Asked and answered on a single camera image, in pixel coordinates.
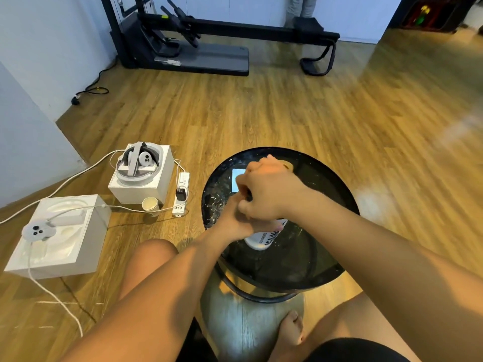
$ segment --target round black table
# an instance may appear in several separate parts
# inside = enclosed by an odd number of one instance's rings
[[[290,149],[258,147],[229,157],[208,178],[202,195],[202,216],[206,229],[214,225],[226,201],[233,194],[233,168],[245,168],[251,161],[258,161],[268,154],[292,163],[294,174],[305,185],[359,214],[357,204],[347,186],[337,174],[320,161]],[[254,286],[287,293],[275,298],[248,294],[237,288],[217,264],[217,272],[234,292],[251,301],[262,303],[287,300],[297,292],[334,280],[344,271],[318,241],[293,222],[287,223],[268,249],[257,251],[251,249],[244,240],[236,241],[225,249],[220,261],[235,275]]]

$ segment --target forearm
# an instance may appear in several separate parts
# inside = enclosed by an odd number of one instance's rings
[[[174,361],[208,277],[226,243],[205,231],[143,280],[65,357],[65,361]]]
[[[303,207],[287,218],[324,245],[422,360],[482,353],[480,278],[323,194],[305,193]]]

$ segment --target hand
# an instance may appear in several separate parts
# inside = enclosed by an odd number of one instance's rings
[[[303,200],[308,189],[284,165],[268,155],[259,162],[251,162],[244,174],[236,177],[240,193],[246,198],[248,189],[253,200],[241,200],[238,210],[248,218],[263,220],[290,219],[290,209]]]
[[[258,219],[247,219],[243,213],[237,209],[238,203],[243,199],[243,195],[238,192],[232,195],[221,212],[218,221],[212,229],[222,234],[223,238],[232,243],[236,240],[244,239],[254,233],[282,231],[283,226],[278,221],[261,221]]]

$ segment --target gray pants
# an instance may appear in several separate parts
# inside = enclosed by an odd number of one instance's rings
[[[285,16],[285,28],[293,28],[293,18],[301,16],[302,18],[311,18],[315,10],[317,0],[288,0],[287,14]]]

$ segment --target white bottle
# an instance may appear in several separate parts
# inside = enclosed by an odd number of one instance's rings
[[[287,219],[278,219],[277,221],[280,222],[284,228],[288,222]],[[254,250],[265,250],[273,243],[275,237],[277,237],[279,233],[281,233],[281,231],[274,231],[272,233],[255,233],[249,237],[245,237],[245,242]]]

